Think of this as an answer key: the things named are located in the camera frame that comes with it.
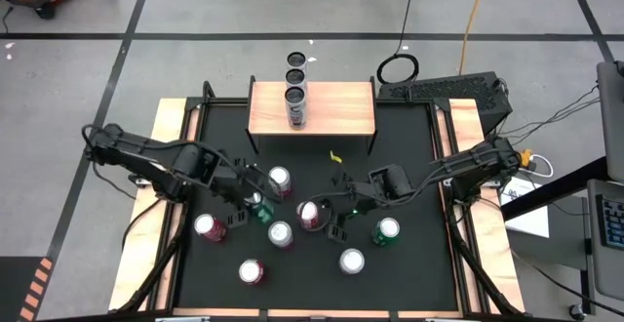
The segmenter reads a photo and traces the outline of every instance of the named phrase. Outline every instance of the yellow object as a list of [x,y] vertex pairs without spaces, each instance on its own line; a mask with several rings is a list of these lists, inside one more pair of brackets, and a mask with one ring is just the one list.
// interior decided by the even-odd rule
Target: yellow object
[[337,163],[342,163],[342,159],[333,154],[333,151],[330,150],[330,159],[331,161],[335,161]]
[[523,152],[520,153],[520,166],[523,168],[528,168],[528,164],[530,163],[530,157],[533,153],[530,151],[530,149],[525,149],[523,150]]
[[464,33],[464,42],[461,45],[461,61],[459,62],[459,75],[464,69],[464,56],[466,54],[466,42],[468,41],[468,33],[470,33],[470,28],[472,27],[472,20],[475,18],[475,14],[477,14],[477,8],[479,8],[479,2],[481,0],[475,0],[475,5],[472,7],[472,13],[470,13],[470,19],[468,20],[468,25],[466,26],[466,32]]

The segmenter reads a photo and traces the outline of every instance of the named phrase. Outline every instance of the orange striped tape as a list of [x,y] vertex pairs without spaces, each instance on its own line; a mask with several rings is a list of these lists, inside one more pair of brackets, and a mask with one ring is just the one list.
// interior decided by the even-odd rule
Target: orange striped tape
[[50,275],[52,274],[53,263],[50,259],[43,258],[39,262],[39,267],[35,270],[35,275],[30,282],[28,293],[23,301],[23,307],[19,312],[20,321],[34,321],[41,306],[44,292],[48,286]]

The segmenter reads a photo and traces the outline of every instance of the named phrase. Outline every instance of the wooden platform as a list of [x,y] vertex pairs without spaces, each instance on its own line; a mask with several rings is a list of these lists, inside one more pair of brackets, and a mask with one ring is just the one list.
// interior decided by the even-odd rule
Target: wooden platform
[[305,128],[289,126],[286,82],[253,83],[249,131],[253,135],[350,135],[374,133],[371,82],[308,82]]
[[[265,83],[277,89],[277,84]],[[178,138],[183,115],[183,101],[185,100],[161,100],[152,138],[167,141]],[[455,136],[460,150],[472,147],[483,140],[483,132],[479,120],[479,114],[474,101],[451,100],[451,117],[455,128]],[[444,115],[439,111],[438,120],[444,126]],[[199,113],[191,113],[190,130],[195,131]],[[192,140],[194,133],[187,135]],[[450,153],[449,136],[446,129],[441,129],[441,137],[445,154]],[[153,192],[147,189],[145,194],[138,194],[135,203],[134,215],[144,208],[147,201],[153,199]],[[482,196],[498,203],[496,194],[489,189],[482,190]],[[474,220],[475,234],[479,246],[481,262],[496,287],[504,294],[507,300],[517,309],[524,310],[524,303],[516,269],[509,248],[505,223],[500,211],[492,208],[484,202],[476,203],[471,208]],[[179,212],[174,214],[174,225],[177,224]],[[156,248],[160,240],[163,217],[160,211],[155,211],[151,216],[141,219],[136,228],[128,237],[126,249],[120,262],[117,281],[111,299],[111,308],[118,307],[125,302],[140,285],[144,276],[151,269]],[[463,233],[463,223],[459,225]],[[480,312],[477,298],[477,288],[474,275],[467,264],[466,283],[471,310]],[[157,308],[165,307],[165,296],[169,292],[169,285],[165,284],[171,279],[171,268],[168,267],[161,278],[161,286],[157,297]],[[496,308],[490,302],[490,308],[495,313]],[[258,309],[214,309],[214,308],[176,308],[175,315],[211,315],[211,316],[259,316]],[[340,316],[359,318],[386,318],[387,311],[322,311],[322,310],[268,310],[269,316]],[[460,317],[459,311],[399,311],[399,318],[453,318]]]

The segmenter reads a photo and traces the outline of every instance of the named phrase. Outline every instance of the green soda can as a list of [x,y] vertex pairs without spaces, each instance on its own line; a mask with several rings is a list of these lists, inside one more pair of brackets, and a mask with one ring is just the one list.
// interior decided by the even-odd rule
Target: green soda can
[[372,230],[372,242],[378,246],[386,246],[399,236],[399,223],[395,219],[385,218],[377,223]]
[[275,209],[271,200],[262,196],[259,192],[255,192],[252,196],[245,198],[245,202],[252,209],[252,213],[258,217],[262,223],[273,221]]

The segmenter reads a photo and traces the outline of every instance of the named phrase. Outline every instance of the white paper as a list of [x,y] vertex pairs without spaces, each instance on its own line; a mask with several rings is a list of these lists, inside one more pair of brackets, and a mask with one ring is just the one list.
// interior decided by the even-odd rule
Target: white paper
[[[505,186],[500,195],[500,203],[502,206],[505,206],[506,203],[533,190],[533,184],[530,181],[512,177],[511,181]],[[550,236],[548,229],[548,208],[543,206],[537,210],[514,218],[513,220],[509,220],[505,222],[505,226],[509,229],[548,238]]]

